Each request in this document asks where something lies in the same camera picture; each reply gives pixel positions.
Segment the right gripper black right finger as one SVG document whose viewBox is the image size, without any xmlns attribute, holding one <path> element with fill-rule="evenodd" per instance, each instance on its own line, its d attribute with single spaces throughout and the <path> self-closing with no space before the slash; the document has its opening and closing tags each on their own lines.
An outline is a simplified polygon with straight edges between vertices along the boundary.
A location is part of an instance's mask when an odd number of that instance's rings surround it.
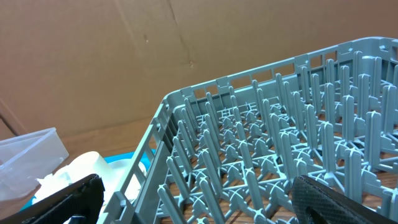
<svg viewBox="0 0 398 224">
<path fill-rule="evenodd" d="M 292 206 L 299 223 L 383 224 L 394 223 L 307 175 L 294 179 Z"/>
</svg>

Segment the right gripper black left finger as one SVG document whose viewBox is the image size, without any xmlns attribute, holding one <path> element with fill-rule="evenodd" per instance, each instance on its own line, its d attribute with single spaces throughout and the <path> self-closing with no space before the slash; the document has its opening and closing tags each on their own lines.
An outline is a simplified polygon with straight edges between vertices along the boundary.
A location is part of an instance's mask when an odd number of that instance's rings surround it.
<svg viewBox="0 0 398 224">
<path fill-rule="evenodd" d="M 101 177 L 90 174 L 1 220 L 1 224 L 95 224 L 104 202 Z"/>
</svg>

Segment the white napkin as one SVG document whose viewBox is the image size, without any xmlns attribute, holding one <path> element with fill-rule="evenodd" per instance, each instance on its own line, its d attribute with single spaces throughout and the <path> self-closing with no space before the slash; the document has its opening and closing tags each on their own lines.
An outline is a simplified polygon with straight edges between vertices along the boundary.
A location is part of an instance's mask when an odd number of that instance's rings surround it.
<svg viewBox="0 0 398 224">
<path fill-rule="evenodd" d="M 36 179 L 36 181 L 40 184 L 40 188 L 35 193 L 34 198 L 32 199 L 32 204 L 57 193 L 59 190 L 62 190 L 73 183 L 70 176 L 66 173 L 59 175 L 49 174 L 43 179 Z"/>
</svg>

